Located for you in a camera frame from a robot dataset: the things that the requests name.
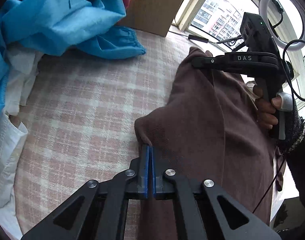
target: blue garment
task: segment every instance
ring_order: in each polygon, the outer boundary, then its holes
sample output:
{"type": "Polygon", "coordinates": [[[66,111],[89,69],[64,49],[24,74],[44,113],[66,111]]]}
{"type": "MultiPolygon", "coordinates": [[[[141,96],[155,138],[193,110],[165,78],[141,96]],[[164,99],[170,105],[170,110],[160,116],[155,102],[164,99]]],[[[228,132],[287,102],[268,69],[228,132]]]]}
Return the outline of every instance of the blue garment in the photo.
{"type": "MultiPolygon", "coordinates": [[[[144,54],[132,29],[114,26],[125,16],[122,0],[7,0],[0,10],[0,82],[8,70],[2,55],[15,41],[54,56],[72,45],[107,59],[144,54]]],[[[4,95],[0,89],[1,109],[4,95]]]]}

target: bed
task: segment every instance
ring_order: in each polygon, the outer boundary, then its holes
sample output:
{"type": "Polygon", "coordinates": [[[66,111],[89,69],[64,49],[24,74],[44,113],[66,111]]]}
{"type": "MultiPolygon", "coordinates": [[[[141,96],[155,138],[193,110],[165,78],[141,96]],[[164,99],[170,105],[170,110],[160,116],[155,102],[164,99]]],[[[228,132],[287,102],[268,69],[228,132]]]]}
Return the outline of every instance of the bed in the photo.
{"type": "MultiPolygon", "coordinates": [[[[78,50],[44,55],[17,121],[28,131],[14,184],[22,233],[89,179],[111,179],[137,157],[134,121],[165,105],[192,43],[137,31],[143,56],[104,60],[78,50]]],[[[129,203],[125,239],[135,239],[139,202],[129,203]]]]}

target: human hand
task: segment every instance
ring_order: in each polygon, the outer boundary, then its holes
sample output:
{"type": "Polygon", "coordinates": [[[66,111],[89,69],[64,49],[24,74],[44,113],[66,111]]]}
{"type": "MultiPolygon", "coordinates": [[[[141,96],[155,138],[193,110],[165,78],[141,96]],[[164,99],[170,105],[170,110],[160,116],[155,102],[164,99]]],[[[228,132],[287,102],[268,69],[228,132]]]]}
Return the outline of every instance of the human hand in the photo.
{"type": "Polygon", "coordinates": [[[276,110],[280,110],[282,98],[277,96],[273,98],[271,102],[266,101],[262,98],[263,90],[257,85],[254,86],[253,93],[260,97],[255,100],[258,114],[257,122],[262,128],[270,130],[273,128],[273,125],[278,124],[278,119],[273,114],[276,110]]]}

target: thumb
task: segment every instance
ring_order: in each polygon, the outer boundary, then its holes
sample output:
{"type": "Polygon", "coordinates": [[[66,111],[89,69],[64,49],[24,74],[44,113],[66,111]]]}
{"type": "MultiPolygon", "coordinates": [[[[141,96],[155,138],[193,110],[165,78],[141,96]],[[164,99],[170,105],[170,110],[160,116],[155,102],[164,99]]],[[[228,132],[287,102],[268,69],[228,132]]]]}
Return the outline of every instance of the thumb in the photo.
{"type": "Polygon", "coordinates": [[[282,98],[280,96],[277,96],[272,99],[272,105],[277,109],[280,110],[282,107],[282,98]]]}

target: metal bolt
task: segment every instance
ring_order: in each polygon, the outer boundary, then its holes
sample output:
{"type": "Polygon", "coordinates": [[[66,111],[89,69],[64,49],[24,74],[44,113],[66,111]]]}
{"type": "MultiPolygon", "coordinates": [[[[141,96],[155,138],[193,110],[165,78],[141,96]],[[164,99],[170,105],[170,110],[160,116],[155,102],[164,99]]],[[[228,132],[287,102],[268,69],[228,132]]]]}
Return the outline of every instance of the metal bolt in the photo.
{"type": "Polygon", "coordinates": [[[95,181],[94,179],[90,180],[87,182],[87,186],[88,187],[96,187],[97,186],[97,181],[95,181]]]}
{"type": "Polygon", "coordinates": [[[212,187],[212,186],[214,186],[214,182],[211,179],[207,179],[204,181],[204,185],[206,187],[212,187]]]}
{"type": "Polygon", "coordinates": [[[125,174],[126,174],[127,176],[134,176],[135,172],[134,172],[134,170],[126,170],[126,171],[125,171],[125,174]]]}
{"type": "Polygon", "coordinates": [[[166,175],[168,176],[174,176],[176,174],[176,172],[172,169],[168,169],[165,171],[166,175]]]}

